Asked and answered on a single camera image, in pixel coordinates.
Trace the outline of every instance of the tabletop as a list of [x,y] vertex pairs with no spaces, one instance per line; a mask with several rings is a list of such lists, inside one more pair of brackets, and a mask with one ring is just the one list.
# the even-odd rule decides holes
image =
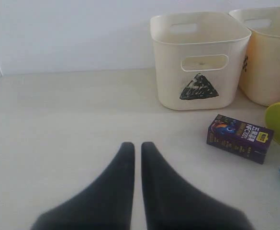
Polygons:
[[257,230],[280,230],[280,145],[263,165],[206,144],[222,114],[264,126],[265,107],[240,91],[226,108],[163,107],[153,69],[0,78],[0,230],[29,230],[37,217],[87,187],[120,144],[135,144],[132,229],[145,230],[140,146],[153,141],[206,194],[246,213]]

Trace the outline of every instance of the black triangle sticker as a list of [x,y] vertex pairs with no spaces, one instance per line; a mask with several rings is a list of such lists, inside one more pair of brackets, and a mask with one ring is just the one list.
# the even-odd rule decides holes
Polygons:
[[180,95],[182,100],[195,100],[217,97],[218,92],[205,76],[198,73],[193,80],[184,88]]

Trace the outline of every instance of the purple juice box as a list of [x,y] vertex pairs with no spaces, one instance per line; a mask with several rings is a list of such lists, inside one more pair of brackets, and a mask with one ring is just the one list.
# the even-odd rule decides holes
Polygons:
[[263,164],[274,131],[218,115],[209,126],[207,144]]

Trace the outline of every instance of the cream plastic bin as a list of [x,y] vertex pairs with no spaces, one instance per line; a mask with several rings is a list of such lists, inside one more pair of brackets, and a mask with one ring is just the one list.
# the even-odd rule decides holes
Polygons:
[[150,23],[164,106],[213,109],[233,101],[250,30],[220,12],[156,16]]
[[258,104],[280,102],[280,7],[235,10],[229,14],[252,30],[240,88]]

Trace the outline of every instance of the white storage basket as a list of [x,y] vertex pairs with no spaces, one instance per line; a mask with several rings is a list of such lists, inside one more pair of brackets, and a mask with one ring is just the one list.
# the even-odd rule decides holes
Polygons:
[[229,105],[251,31],[227,14],[195,12],[151,19],[157,89],[175,110]]
[[229,13],[252,30],[241,73],[240,88],[254,102],[280,102],[280,7]]

